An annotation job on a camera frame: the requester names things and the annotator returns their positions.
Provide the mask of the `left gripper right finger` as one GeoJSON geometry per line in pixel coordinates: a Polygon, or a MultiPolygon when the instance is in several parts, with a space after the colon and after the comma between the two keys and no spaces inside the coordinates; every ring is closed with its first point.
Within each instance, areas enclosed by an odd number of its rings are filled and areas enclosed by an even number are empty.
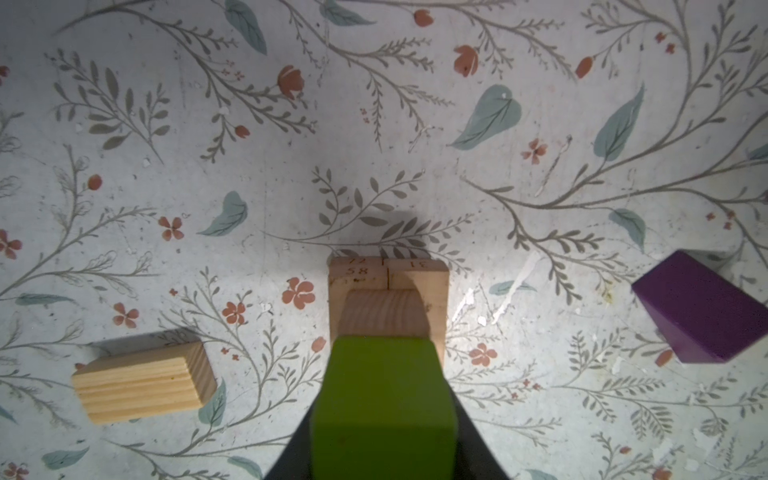
{"type": "Polygon", "coordinates": [[[458,420],[453,479],[508,480],[456,395],[453,402],[458,420]]]}

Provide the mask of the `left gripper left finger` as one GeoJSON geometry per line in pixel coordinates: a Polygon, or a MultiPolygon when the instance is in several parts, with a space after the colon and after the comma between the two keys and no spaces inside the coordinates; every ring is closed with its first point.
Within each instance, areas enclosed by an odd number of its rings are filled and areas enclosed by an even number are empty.
{"type": "Polygon", "coordinates": [[[311,480],[310,407],[265,480],[311,480]]]}

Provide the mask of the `green block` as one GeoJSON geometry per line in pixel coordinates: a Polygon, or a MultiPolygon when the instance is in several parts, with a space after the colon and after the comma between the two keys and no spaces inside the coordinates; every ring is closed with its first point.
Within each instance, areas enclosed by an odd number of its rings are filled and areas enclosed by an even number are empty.
{"type": "Polygon", "coordinates": [[[450,479],[458,418],[433,343],[345,336],[310,419],[315,479],[450,479]]]}

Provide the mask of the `ridged wood block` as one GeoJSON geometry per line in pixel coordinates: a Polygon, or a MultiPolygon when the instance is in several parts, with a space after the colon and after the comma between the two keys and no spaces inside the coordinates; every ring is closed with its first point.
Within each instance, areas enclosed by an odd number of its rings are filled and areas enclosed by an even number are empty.
{"type": "Polygon", "coordinates": [[[72,383],[96,425],[196,410],[218,388],[201,342],[100,358],[72,383]]]}

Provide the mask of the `purple block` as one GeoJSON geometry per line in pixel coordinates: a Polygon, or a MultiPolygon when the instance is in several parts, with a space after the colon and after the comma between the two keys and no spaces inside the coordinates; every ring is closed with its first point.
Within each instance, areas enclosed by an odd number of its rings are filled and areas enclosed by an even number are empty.
{"type": "Polygon", "coordinates": [[[767,307],[684,250],[631,289],[683,363],[727,363],[767,336],[767,307]]]}

